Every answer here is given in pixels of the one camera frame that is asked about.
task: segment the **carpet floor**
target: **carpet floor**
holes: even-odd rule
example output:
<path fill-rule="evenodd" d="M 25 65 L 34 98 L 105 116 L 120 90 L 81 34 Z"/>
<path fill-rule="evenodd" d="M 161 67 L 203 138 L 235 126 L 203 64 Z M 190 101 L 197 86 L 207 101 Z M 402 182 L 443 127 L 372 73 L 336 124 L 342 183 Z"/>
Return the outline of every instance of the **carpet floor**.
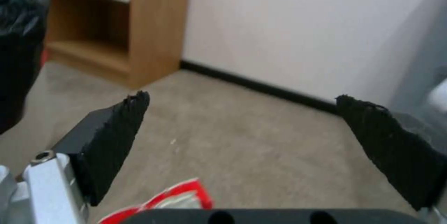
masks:
<path fill-rule="evenodd" d="M 89 111 L 133 92 L 48 63 L 57 141 Z M 145 86 L 134 146 L 90 221 L 198 177 L 217 208 L 385 208 L 414 215 L 345 122 L 313 108 L 178 71 Z"/>

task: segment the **hole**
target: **hole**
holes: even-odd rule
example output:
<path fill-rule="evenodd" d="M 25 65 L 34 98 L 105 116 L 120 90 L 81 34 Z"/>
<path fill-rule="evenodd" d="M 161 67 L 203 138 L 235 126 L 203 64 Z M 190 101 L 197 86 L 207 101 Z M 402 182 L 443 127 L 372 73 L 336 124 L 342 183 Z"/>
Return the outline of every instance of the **hole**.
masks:
<path fill-rule="evenodd" d="M 47 151 L 41 152 L 41 153 L 36 155 L 36 159 L 37 160 L 41 160 L 41 159 L 44 159 L 44 158 L 48 157 L 49 155 L 50 154 Z"/>
<path fill-rule="evenodd" d="M 337 221 L 328 213 L 323 211 L 314 212 L 310 216 L 311 224 L 337 224 Z"/>
<path fill-rule="evenodd" d="M 208 224 L 234 224 L 234 219 L 229 213 L 218 211 L 210 216 Z"/>

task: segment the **black garbage bag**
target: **black garbage bag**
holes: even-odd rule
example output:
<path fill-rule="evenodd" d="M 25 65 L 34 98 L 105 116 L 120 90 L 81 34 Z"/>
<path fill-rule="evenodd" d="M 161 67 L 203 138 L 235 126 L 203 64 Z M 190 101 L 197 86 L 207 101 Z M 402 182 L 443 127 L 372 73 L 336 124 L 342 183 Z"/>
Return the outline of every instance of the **black garbage bag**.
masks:
<path fill-rule="evenodd" d="M 0 134 L 22 116 L 40 70 L 50 0 L 0 0 Z"/>

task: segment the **black baseboard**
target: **black baseboard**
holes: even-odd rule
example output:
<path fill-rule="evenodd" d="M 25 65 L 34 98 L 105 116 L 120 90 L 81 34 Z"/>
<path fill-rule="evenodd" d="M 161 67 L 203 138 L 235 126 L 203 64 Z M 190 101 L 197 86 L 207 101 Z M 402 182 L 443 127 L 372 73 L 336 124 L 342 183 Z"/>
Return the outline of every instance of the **black baseboard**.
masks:
<path fill-rule="evenodd" d="M 225 73 L 224 71 L 219 71 L 214 68 L 205 67 L 196 63 L 190 63 L 186 60 L 181 61 L 180 68 L 183 68 L 184 70 L 193 71 L 199 74 L 203 74 L 209 77 L 213 77 L 216 79 L 220 79 L 222 81 L 231 82 L 232 84 L 241 85 L 243 87 L 246 87 L 248 89 L 260 93 L 272 95 L 287 101 L 300 103 L 305 106 L 309 106 L 322 111 L 326 111 L 331 114 L 338 115 L 335 103 L 328 103 L 326 101 L 322 101 L 317 98 L 310 97 L 308 95 L 303 95 L 296 92 L 290 92 L 288 90 L 263 84 L 261 82 L 256 82 L 240 76 Z"/>

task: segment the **wooden cabinet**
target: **wooden cabinet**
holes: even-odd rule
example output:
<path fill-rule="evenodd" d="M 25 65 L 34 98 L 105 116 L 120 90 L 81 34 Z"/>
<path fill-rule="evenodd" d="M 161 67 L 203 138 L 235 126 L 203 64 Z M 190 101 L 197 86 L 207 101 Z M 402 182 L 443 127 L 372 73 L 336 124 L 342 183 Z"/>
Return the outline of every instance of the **wooden cabinet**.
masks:
<path fill-rule="evenodd" d="M 50 58 L 139 88 L 179 68 L 188 0 L 52 0 Z"/>

